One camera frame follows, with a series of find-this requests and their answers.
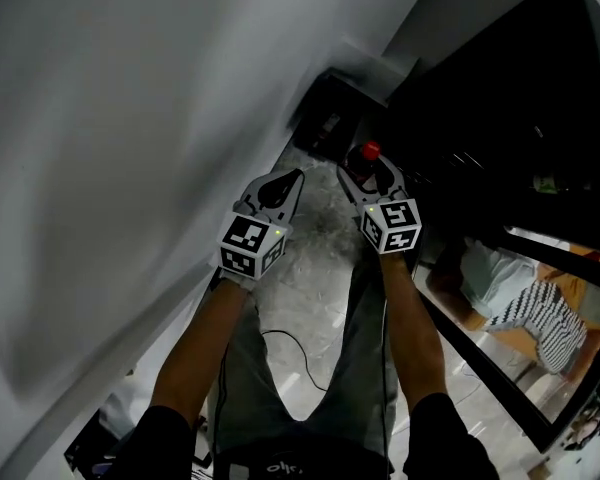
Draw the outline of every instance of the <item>black frame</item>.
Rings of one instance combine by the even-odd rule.
[[[600,287],[599,262],[511,235],[505,230],[490,234],[488,240],[491,247],[502,247],[523,254]],[[562,435],[595,393],[600,383],[600,349],[575,393],[556,420],[551,423],[520,388],[464,334],[458,324],[447,317],[427,297],[422,295],[422,299],[440,333],[480,377],[541,453],[544,453]]]

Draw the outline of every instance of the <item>floor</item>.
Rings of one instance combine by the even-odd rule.
[[[288,147],[276,169],[300,167],[306,181],[286,254],[254,291],[262,329],[291,332],[304,346],[309,369],[318,385],[327,387],[342,344],[350,276],[363,245],[352,218],[355,212],[335,175],[335,166]],[[420,269],[417,276],[426,276]],[[297,344],[285,335],[266,336],[276,386],[289,412],[307,418],[322,399],[307,376]],[[484,333],[475,340],[492,357],[513,370],[520,358]],[[524,471],[520,459],[535,449],[455,350],[443,340],[447,385],[467,428],[487,447],[492,461],[505,474]],[[398,401],[389,455],[400,470],[408,454],[409,413]]]

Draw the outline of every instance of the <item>bottle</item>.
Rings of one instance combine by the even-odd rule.
[[[349,151],[343,162],[343,167],[351,178],[362,186],[373,175],[375,163],[379,156],[380,144],[369,141]]]

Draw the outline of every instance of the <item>white cloth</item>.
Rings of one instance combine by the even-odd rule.
[[[498,316],[536,280],[537,262],[503,249],[489,249],[480,241],[468,244],[460,271],[460,290],[485,318]]]

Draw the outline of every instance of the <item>black shirt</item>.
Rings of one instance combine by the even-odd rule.
[[[409,457],[403,471],[420,478],[497,479],[484,446],[458,416],[451,399],[436,393],[422,399],[411,414]],[[151,407],[122,449],[106,480],[121,478],[191,478],[195,433],[176,411]],[[346,439],[327,437],[277,439],[218,455],[214,478],[387,478],[384,457]]]

